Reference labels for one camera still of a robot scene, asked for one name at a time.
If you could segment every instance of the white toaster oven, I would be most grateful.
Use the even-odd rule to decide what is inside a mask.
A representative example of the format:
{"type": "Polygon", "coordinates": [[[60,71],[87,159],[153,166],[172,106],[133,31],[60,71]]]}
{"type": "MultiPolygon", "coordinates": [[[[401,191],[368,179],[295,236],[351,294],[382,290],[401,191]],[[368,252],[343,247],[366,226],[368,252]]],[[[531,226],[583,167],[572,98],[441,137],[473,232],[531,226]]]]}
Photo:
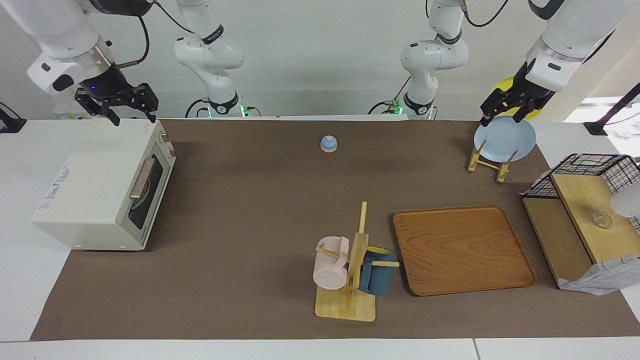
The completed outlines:
{"type": "Polygon", "coordinates": [[[31,222],[72,249],[142,250],[173,169],[173,145],[159,121],[87,121],[31,222]]]}

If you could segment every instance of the mug rack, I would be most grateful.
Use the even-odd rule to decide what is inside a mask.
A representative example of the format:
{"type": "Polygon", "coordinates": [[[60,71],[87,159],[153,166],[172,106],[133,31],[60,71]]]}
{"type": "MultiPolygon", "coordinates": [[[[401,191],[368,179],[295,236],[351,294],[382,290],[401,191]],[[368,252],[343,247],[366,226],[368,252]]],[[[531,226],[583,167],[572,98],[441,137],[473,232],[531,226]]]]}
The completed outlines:
{"type": "MultiPolygon", "coordinates": [[[[360,208],[360,225],[358,232],[353,237],[353,244],[349,254],[347,283],[338,290],[317,287],[316,316],[364,322],[372,322],[376,319],[376,297],[358,289],[364,256],[369,246],[369,234],[364,232],[366,217],[367,202],[363,201],[360,208]]],[[[340,257],[340,254],[322,247],[316,247],[316,251],[332,258],[337,259],[340,257]]],[[[371,265],[400,266],[397,261],[373,261],[371,265]]]]}

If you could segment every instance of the mug handle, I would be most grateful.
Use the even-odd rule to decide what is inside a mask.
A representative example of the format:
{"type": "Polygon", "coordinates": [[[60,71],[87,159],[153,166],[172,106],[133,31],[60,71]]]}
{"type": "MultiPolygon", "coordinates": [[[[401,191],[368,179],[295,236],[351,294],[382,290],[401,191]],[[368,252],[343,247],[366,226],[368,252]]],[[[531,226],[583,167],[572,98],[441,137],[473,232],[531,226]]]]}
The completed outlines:
{"type": "Polygon", "coordinates": [[[340,257],[338,261],[335,262],[334,268],[342,268],[347,263],[347,258],[349,257],[349,239],[344,236],[340,237],[340,257]]]}
{"type": "Polygon", "coordinates": [[[373,271],[372,265],[370,264],[362,264],[362,272],[360,273],[360,284],[358,284],[358,288],[361,285],[366,284],[365,292],[371,291],[371,272],[373,271]]]}

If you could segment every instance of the yellow object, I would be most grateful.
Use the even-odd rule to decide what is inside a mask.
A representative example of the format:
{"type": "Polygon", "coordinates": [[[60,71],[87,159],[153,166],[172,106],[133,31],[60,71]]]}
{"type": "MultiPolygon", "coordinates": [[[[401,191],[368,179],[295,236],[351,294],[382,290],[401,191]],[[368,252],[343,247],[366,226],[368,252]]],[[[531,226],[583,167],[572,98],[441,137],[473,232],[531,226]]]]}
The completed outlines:
{"type": "Polygon", "coordinates": [[[394,253],[391,250],[385,249],[383,247],[377,247],[377,246],[367,246],[367,251],[375,252],[377,254],[384,254],[384,255],[391,255],[394,253]]]}
{"type": "MultiPolygon", "coordinates": [[[[495,85],[495,87],[493,89],[491,89],[491,91],[493,92],[495,89],[500,89],[502,91],[506,91],[506,90],[509,90],[511,85],[513,85],[513,76],[510,76],[510,77],[502,80],[501,82],[497,83],[495,85]]],[[[513,115],[513,114],[516,113],[516,111],[518,111],[518,109],[520,109],[520,108],[509,109],[509,110],[505,111],[504,113],[500,113],[500,115],[513,115]]],[[[534,110],[534,111],[530,112],[530,114],[528,114],[524,118],[527,119],[527,120],[531,120],[534,117],[538,116],[539,113],[540,113],[540,110],[534,110]]]]}

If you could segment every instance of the oven handle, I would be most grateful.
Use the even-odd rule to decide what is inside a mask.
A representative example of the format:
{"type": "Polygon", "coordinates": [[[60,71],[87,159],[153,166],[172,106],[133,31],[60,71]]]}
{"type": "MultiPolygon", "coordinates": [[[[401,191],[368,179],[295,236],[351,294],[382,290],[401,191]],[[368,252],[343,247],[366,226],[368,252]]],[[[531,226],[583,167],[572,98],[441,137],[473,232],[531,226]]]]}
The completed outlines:
{"type": "Polygon", "coordinates": [[[156,159],[154,158],[146,158],[142,163],[142,168],[140,169],[140,173],[138,174],[138,178],[136,179],[135,184],[133,185],[133,189],[129,193],[130,199],[140,199],[142,195],[145,193],[145,190],[149,184],[149,177],[151,176],[151,170],[154,169],[156,165],[156,159]]]}

